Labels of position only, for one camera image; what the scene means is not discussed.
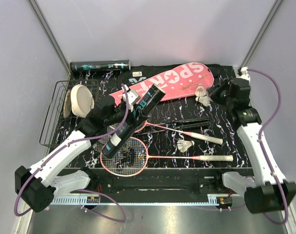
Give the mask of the white shuttlecock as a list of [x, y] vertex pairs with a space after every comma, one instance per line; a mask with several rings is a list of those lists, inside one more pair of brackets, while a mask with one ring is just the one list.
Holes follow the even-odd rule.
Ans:
[[196, 88], [195, 96], [198, 98], [203, 98], [206, 96], [206, 89], [201, 84], [199, 84]]
[[210, 106], [210, 98], [208, 96], [195, 97], [197, 103], [200, 103], [204, 107]]
[[181, 153], [186, 152], [191, 146], [194, 146], [195, 142], [193, 140], [186, 141], [186, 140], [178, 140], [177, 141], [177, 148]]

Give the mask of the pink badminton racket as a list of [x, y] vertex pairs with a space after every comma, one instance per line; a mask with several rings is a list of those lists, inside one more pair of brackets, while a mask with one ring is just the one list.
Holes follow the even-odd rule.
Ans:
[[115, 176], [132, 177], [140, 174], [152, 158], [162, 159], [191, 159], [197, 161], [227, 161], [232, 162], [232, 155], [201, 155], [201, 156], [151, 156], [146, 145], [139, 139], [131, 137], [125, 142], [113, 158], [107, 158], [100, 154], [102, 167]]
[[164, 131], [169, 130], [169, 131], [178, 132], [180, 134], [184, 134], [184, 135], [189, 136], [189, 137], [194, 138], [194, 139], [209, 141], [209, 142], [219, 144], [219, 145], [223, 144], [223, 140], [221, 138], [217, 138], [217, 137], [213, 137], [213, 136], [206, 136], [206, 135], [199, 134], [199, 133], [196, 133], [196, 132], [188, 132], [186, 130], [174, 129], [174, 127], [181, 126], [181, 125], [187, 125], [187, 124], [171, 124], [171, 122], [154, 124], [154, 123], [150, 123], [150, 122], [148, 122], [148, 120], [146, 120], [143, 123], [143, 125], [137, 127], [134, 132], [138, 133], [138, 132], [142, 131], [145, 127], [152, 126], [152, 127], [162, 129]]

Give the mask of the pink racket cover bag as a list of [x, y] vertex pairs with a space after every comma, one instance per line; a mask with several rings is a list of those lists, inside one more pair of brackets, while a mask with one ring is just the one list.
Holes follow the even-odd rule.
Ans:
[[199, 85], [208, 89], [213, 83], [214, 77], [210, 68], [198, 62], [191, 62], [154, 75], [129, 88], [142, 98], [148, 89], [156, 84], [166, 92], [161, 101], [167, 101], [193, 96]]

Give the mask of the black teal shuttlecock tube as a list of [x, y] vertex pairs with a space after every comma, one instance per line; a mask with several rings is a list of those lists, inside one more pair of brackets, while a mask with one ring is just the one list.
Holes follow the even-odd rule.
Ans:
[[72, 72], [83, 71], [127, 71], [131, 69], [129, 60], [107, 60], [107, 61], [74, 61], [70, 62], [69, 68]]

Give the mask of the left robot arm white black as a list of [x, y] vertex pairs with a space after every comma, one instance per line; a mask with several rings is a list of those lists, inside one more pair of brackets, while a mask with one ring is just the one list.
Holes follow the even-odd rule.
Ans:
[[97, 181], [88, 170], [82, 169], [62, 177], [58, 174], [80, 153], [110, 134], [114, 138], [120, 137], [117, 143], [105, 145], [105, 154], [112, 157], [114, 151], [147, 119], [155, 105], [156, 102], [147, 95], [137, 103], [129, 99], [119, 105], [115, 104], [112, 96], [99, 100], [69, 137], [49, 155], [29, 168], [20, 166], [16, 169], [15, 191], [18, 197], [14, 206], [15, 215], [23, 215], [18, 212], [21, 199], [37, 213], [48, 207], [58, 194], [79, 189], [94, 192]]

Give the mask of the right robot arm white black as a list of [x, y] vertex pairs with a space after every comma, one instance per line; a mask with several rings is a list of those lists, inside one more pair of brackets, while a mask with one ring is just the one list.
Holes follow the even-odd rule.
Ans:
[[250, 91], [249, 82], [242, 78], [224, 80], [208, 89], [209, 97], [227, 109], [254, 173], [250, 179], [235, 171], [225, 172], [213, 181], [213, 187], [218, 193], [231, 189], [243, 197], [252, 214], [287, 210], [296, 195], [296, 184], [287, 181], [274, 160], [259, 114], [250, 104]]

